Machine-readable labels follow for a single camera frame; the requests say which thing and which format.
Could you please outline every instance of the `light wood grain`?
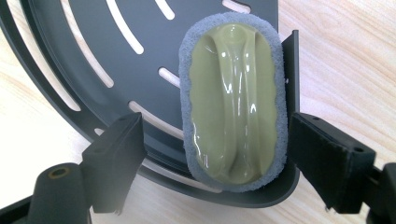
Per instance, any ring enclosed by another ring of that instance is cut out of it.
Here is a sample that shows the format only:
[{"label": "light wood grain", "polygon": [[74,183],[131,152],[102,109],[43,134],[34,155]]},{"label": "light wood grain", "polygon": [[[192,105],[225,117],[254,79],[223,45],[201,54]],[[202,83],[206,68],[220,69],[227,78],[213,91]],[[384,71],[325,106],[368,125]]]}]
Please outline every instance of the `light wood grain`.
[{"label": "light wood grain", "polygon": [[[9,1],[18,9],[15,1]],[[282,39],[300,30],[301,107],[396,161],[396,1],[280,1]],[[22,20],[21,12],[16,15]],[[89,144],[50,106],[0,35],[0,207],[33,192],[35,177],[80,161]],[[265,209],[199,201],[138,176],[122,216],[94,223],[363,223],[326,212],[302,177],[283,203]]]}]

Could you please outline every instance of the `dark gray plastic frame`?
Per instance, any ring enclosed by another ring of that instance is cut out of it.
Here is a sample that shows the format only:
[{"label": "dark gray plastic frame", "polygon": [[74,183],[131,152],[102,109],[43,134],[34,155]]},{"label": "dark gray plastic frame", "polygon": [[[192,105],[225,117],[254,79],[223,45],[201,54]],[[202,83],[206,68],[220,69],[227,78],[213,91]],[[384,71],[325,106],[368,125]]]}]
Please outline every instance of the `dark gray plastic frame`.
[{"label": "dark gray plastic frame", "polygon": [[[145,48],[135,54],[109,14],[106,1],[70,0],[78,27],[98,62],[113,78],[107,88],[83,56],[67,24],[60,0],[21,1],[23,11],[47,63],[81,111],[70,109],[51,87],[26,48],[6,0],[0,0],[2,30],[26,72],[57,111],[93,141],[95,128],[106,129],[117,118],[130,113],[128,103],[137,101],[155,116],[181,129],[179,89],[158,75],[162,66],[176,73],[178,48],[187,30],[202,18],[229,11],[221,1],[167,0],[176,12],[168,21],[154,1],[117,0],[120,12]],[[246,0],[251,13],[277,29],[276,0]],[[299,111],[298,32],[283,42],[288,80],[288,114]],[[192,178],[183,142],[144,122],[147,159],[179,175]],[[299,170],[288,161],[280,176],[265,188],[245,193],[213,193],[160,175],[142,166],[142,176],[169,189],[214,203],[260,208],[282,202],[294,191]]]}]

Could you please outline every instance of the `gray foam pad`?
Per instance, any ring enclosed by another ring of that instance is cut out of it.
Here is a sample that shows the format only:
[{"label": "gray foam pad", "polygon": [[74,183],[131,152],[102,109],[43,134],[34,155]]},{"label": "gray foam pad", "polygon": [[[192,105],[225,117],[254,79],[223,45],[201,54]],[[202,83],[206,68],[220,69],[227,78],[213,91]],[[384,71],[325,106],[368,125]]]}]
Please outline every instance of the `gray foam pad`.
[{"label": "gray foam pad", "polygon": [[[190,101],[191,81],[189,78],[192,61],[191,54],[195,44],[204,33],[215,26],[230,22],[241,22],[250,25],[261,32],[271,47],[272,58],[276,67],[276,109],[278,116],[276,120],[277,141],[274,161],[265,175],[252,183],[244,185],[223,184],[207,175],[196,160],[196,150],[192,142],[193,127],[191,123]],[[285,75],[283,69],[283,50],[279,35],[271,24],[257,16],[237,12],[216,14],[198,21],[186,33],[180,46],[178,73],[180,77],[180,100],[183,118],[184,148],[186,150],[187,163],[194,178],[214,189],[223,189],[232,192],[244,192],[258,189],[273,181],[283,170],[286,162],[288,119],[286,110]]]}]

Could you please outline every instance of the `wooden surface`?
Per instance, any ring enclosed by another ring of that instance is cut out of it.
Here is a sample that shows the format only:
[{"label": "wooden surface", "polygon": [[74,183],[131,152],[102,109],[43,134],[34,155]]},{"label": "wooden surface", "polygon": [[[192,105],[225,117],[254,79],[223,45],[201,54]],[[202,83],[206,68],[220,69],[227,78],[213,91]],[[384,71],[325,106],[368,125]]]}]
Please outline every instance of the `wooden surface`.
[{"label": "wooden surface", "polygon": [[[17,1],[8,2],[23,24]],[[395,15],[395,0],[279,2],[281,39],[300,30],[302,111],[375,149],[380,168],[396,161]],[[28,36],[26,26],[21,30]],[[89,143],[42,96],[3,35],[0,52],[4,207],[32,194],[35,177],[47,167],[79,162]],[[303,177],[285,202],[243,209],[199,201],[138,176],[122,216],[92,218],[94,223],[363,223],[368,210],[363,206],[359,215],[341,216],[324,207]]]}]

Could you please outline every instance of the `green gel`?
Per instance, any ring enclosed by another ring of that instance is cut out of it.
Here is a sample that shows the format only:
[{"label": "green gel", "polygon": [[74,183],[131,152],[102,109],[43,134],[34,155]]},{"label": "green gel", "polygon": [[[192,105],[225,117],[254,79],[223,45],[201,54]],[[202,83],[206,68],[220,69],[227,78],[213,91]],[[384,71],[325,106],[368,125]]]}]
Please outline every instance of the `green gel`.
[{"label": "green gel", "polygon": [[243,23],[211,29],[194,47],[190,79],[200,166],[225,184],[265,175],[277,137],[275,66],[265,37]]}]

